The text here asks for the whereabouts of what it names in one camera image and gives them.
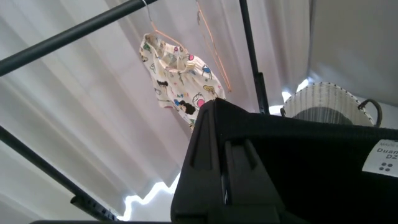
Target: black metal pole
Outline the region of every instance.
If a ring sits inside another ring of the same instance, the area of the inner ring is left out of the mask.
[[[248,3],[246,2],[246,0],[239,0],[239,4],[241,6],[244,32],[246,34],[246,42],[248,43],[251,69],[253,72],[254,85],[256,87],[257,101],[259,103],[260,113],[269,114],[264,76],[261,72],[259,72],[259,67],[257,66],[256,50],[254,48],[253,34],[251,32]]]
[[[18,138],[13,136],[10,132],[5,130],[2,126],[0,126],[0,140],[7,144],[11,149],[18,152],[29,162],[33,163],[37,168],[45,172],[59,184],[64,186],[70,192],[75,194],[76,196],[71,199],[72,204],[98,220],[118,220],[116,216],[113,215],[108,209],[90,197],[84,190],[79,188],[75,183],[65,177],[61,172],[51,166],[46,160],[37,155],[33,150],[18,140]]]
[[[156,2],[156,0],[146,0],[147,4],[153,2]],[[76,41],[144,6],[145,4],[142,0],[130,0],[96,17],[82,22],[77,26],[48,38],[47,40],[43,40],[38,44],[11,55],[10,57],[0,61],[0,77],[53,51],[56,51],[59,48],[68,45],[73,41]]]

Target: horizontal black bar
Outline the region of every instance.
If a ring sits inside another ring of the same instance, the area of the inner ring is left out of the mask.
[[[156,2],[156,0],[146,0],[147,4],[153,2]],[[142,0],[130,0],[82,22],[77,26],[50,37],[47,40],[43,40],[38,44],[11,55],[10,57],[0,61],[0,77],[54,52],[59,48],[68,45],[73,41],[76,41],[144,6],[145,4]]]
[[[21,156],[27,159],[29,162],[33,163],[37,168],[41,171],[45,172],[59,184],[64,186],[70,192],[75,194],[79,198],[85,198],[85,201],[90,201],[92,204],[95,204],[96,207],[89,209],[88,207],[80,206],[79,208],[86,208],[88,210],[83,210],[84,212],[92,215],[94,218],[99,220],[114,220],[115,216],[105,209],[100,203],[98,203],[95,199],[89,196],[84,190],[79,188],[75,183],[73,183],[70,179],[65,177],[61,172],[59,172],[56,168],[51,166],[46,160],[41,158],[38,154],[36,154],[33,150],[31,150],[28,146],[26,146],[23,142],[18,140],[14,135],[5,130],[2,126],[0,126],[0,140],[7,144],[11,149],[18,152]]]
[[[239,0],[239,4],[241,6],[244,33],[246,34],[246,42],[248,43],[250,64],[253,72],[253,78],[256,87],[257,101],[259,103],[260,113],[269,114],[267,91],[264,83],[264,77],[262,73],[259,73],[259,67],[257,65],[257,57],[256,57],[256,50],[254,48],[253,33],[251,32],[248,3],[246,0]]]

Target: patterned clothing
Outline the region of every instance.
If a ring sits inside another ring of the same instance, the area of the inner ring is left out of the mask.
[[[159,106],[175,108],[192,129],[204,103],[217,97],[225,99],[214,73],[186,49],[146,34],[139,53],[152,77]]]

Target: hanger hook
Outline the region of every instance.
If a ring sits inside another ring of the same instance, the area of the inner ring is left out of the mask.
[[[144,2],[144,4],[145,4],[145,7],[147,8],[147,11],[148,11],[148,17],[149,17],[149,20],[150,20],[150,22],[153,22],[152,21],[152,18],[150,17],[150,12],[149,12],[149,7],[148,7],[148,4],[147,4],[147,2],[145,1],[145,0],[142,0],[143,2]]]

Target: clothes hanger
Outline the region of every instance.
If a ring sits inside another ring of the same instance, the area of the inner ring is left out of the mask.
[[[212,36],[212,34],[211,34],[210,28],[209,28],[208,25],[207,25],[206,18],[205,18],[205,16],[203,15],[203,13],[202,13],[202,11],[201,11],[201,7],[200,7],[200,5],[199,5],[198,0],[196,0],[196,2],[197,2],[197,6],[198,6],[198,25],[199,25],[199,28],[200,28],[200,32],[201,32],[201,34],[202,34],[202,36],[203,36],[203,38],[204,38],[204,40],[205,40],[205,42],[206,42],[207,49],[210,51],[211,56],[213,57],[214,61],[216,62],[216,66],[217,66],[217,68],[218,68],[218,71],[221,73],[221,76],[223,77],[223,79],[224,79],[224,81],[225,81],[225,84],[226,84],[226,86],[227,86],[227,88],[228,88],[228,91],[229,91],[229,92],[232,92],[231,84],[229,83],[229,79],[228,79],[228,76],[227,76],[227,74],[226,74],[226,72],[225,72],[223,62],[221,61],[220,57],[218,56],[216,44],[214,43],[213,36]],[[207,39],[206,39],[206,36],[205,36],[204,32],[202,31],[202,28],[201,28],[201,26],[200,26],[200,15],[201,15],[202,18],[203,18],[203,22],[205,22],[207,31],[208,31],[208,33],[209,33],[209,35],[210,35],[211,42],[213,43],[213,47],[214,47],[214,50],[215,50],[215,55],[214,55],[213,51],[210,49],[210,46],[209,46],[209,44],[208,44],[208,42],[207,42]]]
[[[182,47],[183,49],[185,49],[185,47],[184,47],[180,42],[174,40],[173,38],[169,37],[167,34],[163,33],[162,31],[159,31],[159,30],[156,28],[154,21],[152,21],[152,18],[150,17],[149,6],[148,6],[147,3],[145,2],[145,0],[142,0],[142,1],[144,2],[145,7],[147,8],[147,11],[148,11],[148,18],[149,18],[149,20],[150,20],[150,24],[152,25],[152,28],[154,29],[155,33],[156,33],[156,34],[160,34],[160,35],[162,35],[162,36],[168,38],[169,40],[175,42],[178,46],[180,46],[180,47]]]

